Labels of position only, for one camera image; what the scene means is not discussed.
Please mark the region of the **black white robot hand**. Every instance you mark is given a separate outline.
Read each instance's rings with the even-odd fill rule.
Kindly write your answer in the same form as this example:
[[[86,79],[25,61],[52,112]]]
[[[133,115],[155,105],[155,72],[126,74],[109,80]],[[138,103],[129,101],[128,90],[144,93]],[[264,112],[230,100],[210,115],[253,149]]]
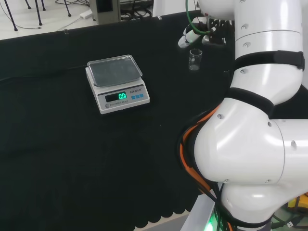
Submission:
[[[203,45],[214,44],[224,46],[228,37],[234,35],[233,20],[219,20],[211,17],[196,17],[183,31],[178,46],[185,49],[197,41]]]

